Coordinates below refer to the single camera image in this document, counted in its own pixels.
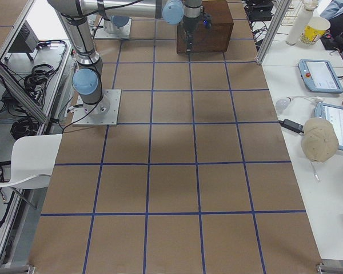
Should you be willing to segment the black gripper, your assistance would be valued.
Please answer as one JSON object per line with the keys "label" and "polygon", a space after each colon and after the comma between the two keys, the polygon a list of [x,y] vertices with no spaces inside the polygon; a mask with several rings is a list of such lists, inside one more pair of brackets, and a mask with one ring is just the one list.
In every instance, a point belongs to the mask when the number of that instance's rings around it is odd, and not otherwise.
{"label": "black gripper", "polygon": [[198,28],[199,21],[201,16],[190,18],[183,16],[182,19],[182,36],[185,37],[185,53],[190,54],[193,49],[194,35]]}

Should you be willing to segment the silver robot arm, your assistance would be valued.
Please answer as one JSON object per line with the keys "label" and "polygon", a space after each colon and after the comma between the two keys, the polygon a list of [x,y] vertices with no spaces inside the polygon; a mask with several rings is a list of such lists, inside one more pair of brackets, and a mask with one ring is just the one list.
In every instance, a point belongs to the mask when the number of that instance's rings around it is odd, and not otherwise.
{"label": "silver robot arm", "polygon": [[125,27],[130,21],[130,17],[112,15],[104,19],[103,28],[107,33],[116,33],[118,30]]}
{"label": "silver robot arm", "polygon": [[187,35],[187,51],[192,49],[194,33],[202,15],[202,1],[49,1],[57,12],[76,52],[78,72],[73,86],[79,93],[85,113],[102,115],[110,110],[110,101],[102,89],[102,59],[95,48],[88,17],[100,15],[105,21],[131,17],[163,19],[170,25],[182,23]]}

